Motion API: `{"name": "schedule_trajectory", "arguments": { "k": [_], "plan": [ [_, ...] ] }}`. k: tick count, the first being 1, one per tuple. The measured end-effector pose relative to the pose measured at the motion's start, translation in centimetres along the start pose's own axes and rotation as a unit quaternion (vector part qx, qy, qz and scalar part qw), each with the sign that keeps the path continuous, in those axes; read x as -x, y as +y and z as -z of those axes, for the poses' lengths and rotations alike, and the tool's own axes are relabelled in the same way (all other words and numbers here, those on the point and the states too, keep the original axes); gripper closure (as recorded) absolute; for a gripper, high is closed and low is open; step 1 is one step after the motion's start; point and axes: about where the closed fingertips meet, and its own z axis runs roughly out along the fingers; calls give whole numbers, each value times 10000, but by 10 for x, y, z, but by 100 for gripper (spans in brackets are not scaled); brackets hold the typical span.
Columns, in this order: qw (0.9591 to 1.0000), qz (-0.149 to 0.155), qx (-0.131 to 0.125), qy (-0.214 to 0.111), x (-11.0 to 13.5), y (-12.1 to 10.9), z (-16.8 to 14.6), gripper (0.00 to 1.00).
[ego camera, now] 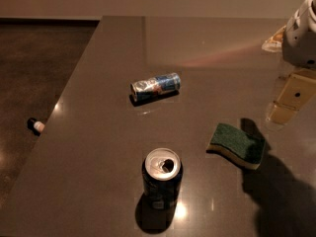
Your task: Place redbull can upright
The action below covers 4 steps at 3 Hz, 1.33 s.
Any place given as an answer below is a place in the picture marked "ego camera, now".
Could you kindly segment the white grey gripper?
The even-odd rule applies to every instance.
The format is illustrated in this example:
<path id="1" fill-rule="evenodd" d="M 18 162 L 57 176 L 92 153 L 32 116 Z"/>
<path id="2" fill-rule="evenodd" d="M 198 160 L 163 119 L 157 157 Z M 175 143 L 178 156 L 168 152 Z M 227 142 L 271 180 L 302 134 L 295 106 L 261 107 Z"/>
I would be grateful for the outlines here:
<path id="1" fill-rule="evenodd" d="M 304 0 L 286 26 L 262 44 L 262 50 L 282 52 L 283 59 L 294 66 L 316 68 L 316 0 Z M 315 70 L 291 72 L 272 102 L 267 120 L 287 124 L 315 95 Z"/>

